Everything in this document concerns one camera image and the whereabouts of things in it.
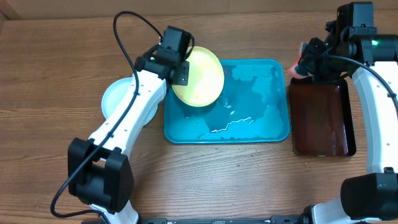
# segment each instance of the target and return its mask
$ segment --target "wooden table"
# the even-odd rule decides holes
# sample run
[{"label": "wooden table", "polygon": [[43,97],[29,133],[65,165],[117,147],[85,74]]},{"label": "wooden table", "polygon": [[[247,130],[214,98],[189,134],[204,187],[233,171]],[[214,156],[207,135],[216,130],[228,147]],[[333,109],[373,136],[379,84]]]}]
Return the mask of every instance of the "wooden table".
[{"label": "wooden table", "polygon": [[[160,30],[190,31],[220,59],[274,58],[285,72],[298,46],[325,38],[335,12],[152,16]],[[67,177],[67,148],[103,121],[101,97],[131,69],[112,31],[113,18],[6,21],[0,35],[0,223],[78,223],[49,212]],[[379,33],[398,33],[398,11],[377,11]],[[158,41],[142,21],[123,17],[119,34],[136,58]],[[131,156],[133,207],[144,217],[242,218],[298,214],[339,195],[349,177],[365,174],[361,105],[350,84],[358,151],[352,158],[300,157],[291,135],[280,143],[174,145],[163,134],[163,106]],[[64,193],[57,210],[86,209]]]}]

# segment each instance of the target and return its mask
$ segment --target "blue tray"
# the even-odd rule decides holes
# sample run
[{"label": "blue tray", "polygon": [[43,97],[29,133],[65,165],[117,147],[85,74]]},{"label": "blue tray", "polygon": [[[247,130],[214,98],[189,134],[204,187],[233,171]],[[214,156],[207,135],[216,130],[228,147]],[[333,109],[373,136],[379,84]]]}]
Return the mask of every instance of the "blue tray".
[{"label": "blue tray", "polygon": [[165,99],[164,134],[173,143],[278,142],[290,132],[283,69],[272,59],[221,60],[224,89],[196,108],[173,92]]}]

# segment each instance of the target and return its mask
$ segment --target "white scratch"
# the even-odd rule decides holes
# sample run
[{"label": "white scratch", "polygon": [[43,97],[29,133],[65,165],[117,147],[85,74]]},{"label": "white scratch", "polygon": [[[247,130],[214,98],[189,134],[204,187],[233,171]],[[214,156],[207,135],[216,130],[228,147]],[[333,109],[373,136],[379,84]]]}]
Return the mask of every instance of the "white scratch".
[{"label": "white scratch", "polygon": [[212,131],[210,131],[210,132],[211,132],[211,133],[217,133],[217,132],[219,132],[219,131],[226,131],[227,128],[228,128],[228,126],[229,126],[230,124],[232,124],[232,123],[238,123],[238,122],[240,122],[240,121],[247,121],[248,119],[251,119],[251,117],[248,117],[248,118],[246,118],[246,119],[240,119],[239,121],[232,121],[232,122],[228,123],[228,124],[226,125],[225,128],[220,129],[220,130],[212,130]]}]

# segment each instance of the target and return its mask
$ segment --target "yellow plate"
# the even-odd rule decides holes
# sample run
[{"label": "yellow plate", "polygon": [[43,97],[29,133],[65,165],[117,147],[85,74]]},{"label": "yellow plate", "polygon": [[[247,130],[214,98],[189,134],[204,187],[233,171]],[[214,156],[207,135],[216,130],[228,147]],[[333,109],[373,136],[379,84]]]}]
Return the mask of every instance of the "yellow plate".
[{"label": "yellow plate", "polygon": [[217,100],[223,91],[223,67],[217,56],[204,47],[194,47],[187,61],[188,85],[173,85],[173,90],[180,100],[190,106],[207,106]]}]

